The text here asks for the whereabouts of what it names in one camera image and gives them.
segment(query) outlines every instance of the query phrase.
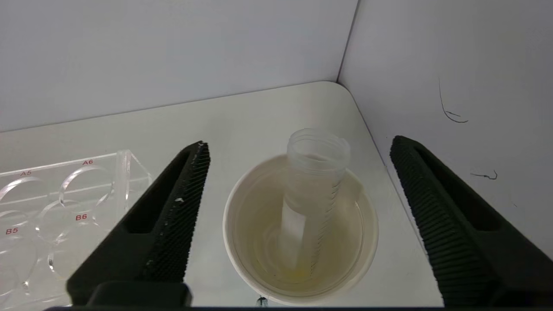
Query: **white paper cup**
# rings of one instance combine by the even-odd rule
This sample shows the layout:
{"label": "white paper cup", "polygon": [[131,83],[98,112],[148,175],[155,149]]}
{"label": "white paper cup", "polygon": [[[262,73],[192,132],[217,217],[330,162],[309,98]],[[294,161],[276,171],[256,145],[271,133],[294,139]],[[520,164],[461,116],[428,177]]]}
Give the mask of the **white paper cup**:
{"label": "white paper cup", "polygon": [[223,216],[225,248],[238,274],[260,295],[287,305],[317,305],[366,274],[377,248],[377,215],[359,179],[346,171],[317,263],[320,273],[306,282],[284,282],[272,269],[274,254],[265,247],[275,242],[280,229],[286,166],[286,155],[274,157],[234,186]]}

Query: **white wall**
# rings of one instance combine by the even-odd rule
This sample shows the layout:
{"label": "white wall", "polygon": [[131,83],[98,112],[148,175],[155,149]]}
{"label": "white wall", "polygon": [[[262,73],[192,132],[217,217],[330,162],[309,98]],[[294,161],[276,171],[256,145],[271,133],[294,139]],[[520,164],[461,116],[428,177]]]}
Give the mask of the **white wall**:
{"label": "white wall", "polygon": [[0,132],[336,81],[357,0],[1,0]]}
{"label": "white wall", "polygon": [[[426,145],[550,257],[552,13],[548,0],[362,0],[340,77],[401,193],[395,135]],[[438,78],[445,110],[468,122],[446,117]]]}

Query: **white table surface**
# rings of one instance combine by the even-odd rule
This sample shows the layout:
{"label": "white table surface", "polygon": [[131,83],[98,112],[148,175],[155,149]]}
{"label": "white table surface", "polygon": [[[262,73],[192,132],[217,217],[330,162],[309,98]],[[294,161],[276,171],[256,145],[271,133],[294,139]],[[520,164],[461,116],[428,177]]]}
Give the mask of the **white table surface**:
{"label": "white table surface", "polygon": [[329,305],[442,306],[430,265],[371,135],[352,96],[338,84],[314,82],[0,133],[0,172],[130,149],[155,178],[180,149],[207,142],[211,166],[185,282],[193,305],[254,306],[259,295],[236,273],[223,245],[225,202],[242,174],[285,153],[290,135],[306,127],[348,140],[349,169],[363,182],[379,220],[369,271]]}

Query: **clear plastic tube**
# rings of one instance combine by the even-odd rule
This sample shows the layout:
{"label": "clear plastic tube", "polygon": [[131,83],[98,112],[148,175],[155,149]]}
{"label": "clear plastic tube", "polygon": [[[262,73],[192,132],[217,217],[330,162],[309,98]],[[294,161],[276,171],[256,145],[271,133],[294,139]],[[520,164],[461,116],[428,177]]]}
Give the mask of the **clear plastic tube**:
{"label": "clear plastic tube", "polygon": [[287,154],[278,247],[284,266],[301,281],[313,274],[319,261],[350,148],[345,139],[306,128],[292,134]]}

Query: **clear plastic well plate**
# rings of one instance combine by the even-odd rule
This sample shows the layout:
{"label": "clear plastic well plate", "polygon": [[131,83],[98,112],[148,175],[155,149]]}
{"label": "clear plastic well plate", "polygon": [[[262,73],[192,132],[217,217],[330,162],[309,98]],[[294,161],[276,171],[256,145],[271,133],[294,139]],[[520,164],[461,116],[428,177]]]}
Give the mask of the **clear plastic well plate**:
{"label": "clear plastic well plate", "polygon": [[0,310],[70,303],[65,281],[151,183],[128,150],[0,173]]}

